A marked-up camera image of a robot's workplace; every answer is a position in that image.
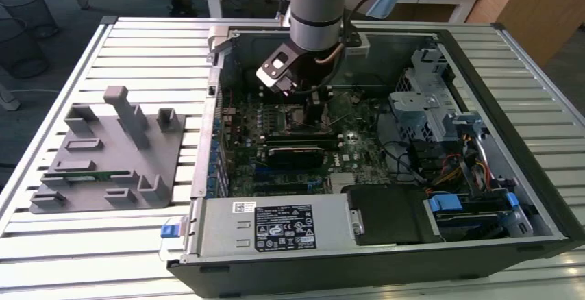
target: barcode sticker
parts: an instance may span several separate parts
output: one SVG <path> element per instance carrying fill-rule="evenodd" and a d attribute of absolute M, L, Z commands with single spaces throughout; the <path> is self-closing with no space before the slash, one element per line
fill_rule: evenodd
<path fill-rule="evenodd" d="M 234 213 L 251 213 L 257 207 L 257 202 L 234 202 Z"/>

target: blue tab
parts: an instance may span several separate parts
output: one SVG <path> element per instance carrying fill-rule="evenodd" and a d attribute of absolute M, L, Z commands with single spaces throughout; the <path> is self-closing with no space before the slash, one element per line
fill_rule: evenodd
<path fill-rule="evenodd" d="M 464 209 L 460 197 L 456 194 L 437 194 L 429 200 L 429 204 L 433 212 Z"/>
<path fill-rule="evenodd" d="M 516 197 L 516 194 L 509 192 L 505 197 L 509 199 L 510 205 L 513 208 L 517 208 L 520 206 L 518 198 Z"/>
<path fill-rule="evenodd" d="M 429 200 L 429 204 L 430 204 L 430 211 L 437 212 L 441 210 L 440 203 L 434 197 Z"/>
<path fill-rule="evenodd" d="M 178 238 L 179 235 L 179 224 L 175 225 L 162 225 L 160 226 L 160 238 Z"/>

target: motherboard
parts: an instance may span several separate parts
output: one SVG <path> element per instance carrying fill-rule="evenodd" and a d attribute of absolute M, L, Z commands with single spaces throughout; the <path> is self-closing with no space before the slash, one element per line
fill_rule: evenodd
<path fill-rule="evenodd" d="M 381 99 L 355 89 L 330 90 L 309 124 L 301 104 L 266 104 L 251 96 L 235 103 L 234 97 L 238 108 L 225 108 L 230 197 L 326 194 L 349 184 L 390 182 L 375 135 Z M 273 154 L 287 150 L 303 153 L 275 166 Z"/>

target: metal bracket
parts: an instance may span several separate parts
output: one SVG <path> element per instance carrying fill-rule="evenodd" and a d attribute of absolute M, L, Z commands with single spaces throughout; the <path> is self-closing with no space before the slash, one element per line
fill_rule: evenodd
<path fill-rule="evenodd" d="M 361 212 L 359 210 L 350 210 L 349 213 L 349 217 L 351 219 L 351 230 L 354 231 L 354 235 L 362 235 L 365 230 Z"/>
<path fill-rule="evenodd" d="M 394 92 L 390 99 L 397 110 L 403 112 L 421 112 L 425 108 L 440 107 L 440 101 L 433 96 L 425 96 L 420 92 Z"/>
<path fill-rule="evenodd" d="M 207 46 L 210 47 L 210 54 L 207 55 L 207 61 L 216 53 L 231 47 L 230 40 L 230 27 L 229 26 L 211 26 L 210 35 L 207 36 Z"/>
<path fill-rule="evenodd" d="M 473 125 L 482 122 L 482 117 L 477 112 L 453 113 L 450 118 L 453 124 Z"/>

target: metal table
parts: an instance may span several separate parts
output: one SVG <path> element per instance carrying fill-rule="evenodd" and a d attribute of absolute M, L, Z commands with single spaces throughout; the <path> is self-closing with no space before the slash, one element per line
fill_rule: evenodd
<path fill-rule="evenodd" d="M 367 28 L 445 28 L 464 48 L 500 105 L 585 223 L 585 119 L 506 31 L 490 25 L 358 22 Z M 265 20 L 119 18 L 100 25 L 19 167 L 0 195 L 0 299 L 198 299 L 160 261 L 160 225 L 188 212 L 210 65 L 211 25 L 275 26 Z M 130 89 L 146 114 L 174 107 L 187 114 L 174 205 L 164 209 L 35 215 L 30 198 L 55 156 L 72 103 L 114 114 L 108 85 Z M 166 244 L 178 258 L 182 240 Z M 307 292 L 262 299 L 582 299 L 585 253 L 524 262 L 485 279 Z"/>

